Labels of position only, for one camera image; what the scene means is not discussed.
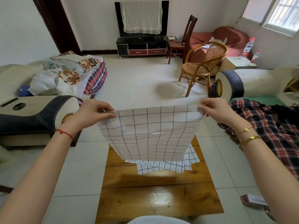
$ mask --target dark brown door frame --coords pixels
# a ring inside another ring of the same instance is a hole
[[[60,53],[81,50],[60,0],[33,0]]]

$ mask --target plastic bottle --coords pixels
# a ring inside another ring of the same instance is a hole
[[[261,49],[259,49],[252,57],[251,61],[250,61],[250,65],[253,65],[255,63],[255,61],[258,59],[258,57],[260,56],[261,53]]]
[[[250,52],[252,46],[253,46],[254,37],[249,39],[249,42],[247,43],[245,49],[242,52],[242,55],[240,56],[241,59],[245,59]]]

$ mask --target bracelet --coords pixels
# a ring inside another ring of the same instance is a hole
[[[253,128],[253,127],[245,128],[242,132],[240,132],[240,133],[238,133],[238,134],[236,134],[236,135],[238,136],[238,135],[241,134],[241,133],[248,132],[249,129],[251,129],[251,128]]]
[[[72,140],[74,140],[74,137],[73,137],[70,133],[68,133],[68,132],[62,131],[62,130],[60,130],[60,129],[57,129],[57,130],[55,130],[55,131],[59,131],[60,134],[65,133],[65,134],[68,135]]]
[[[240,142],[239,144],[239,148],[242,149],[242,145],[241,144],[244,144],[244,143],[248,143],[249,141],[253,140],[253,139],[256,139],[256,138],[262,138],[261,136],[253,136],[253,137],[250,137],[250,138],[247,138],[246,140]]]

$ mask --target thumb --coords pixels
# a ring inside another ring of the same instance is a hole
[[[204,114],[207,113],[208,115],[210,115],[213,112],[212,108],[204,105],[199,105],[197,107],[197,110],[203,111]]]
[[[99,121],[103,121],[103,120],[108,120],[108,119],[113,119],[116,117],[116,114],[112,113],[112,112],[107,112],[107,113],[98,113],[97,114],[97,118]]]

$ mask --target left hand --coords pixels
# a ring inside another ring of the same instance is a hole
[[[95,99],[84,101],[76,113],[69,120],[63,123],[59,129],[74,136],[80,130],[90,127],[99,121],[116,117],[116,114],[114,113],[99,113],[103,111],[114,111],[114,108],[106,102]]]

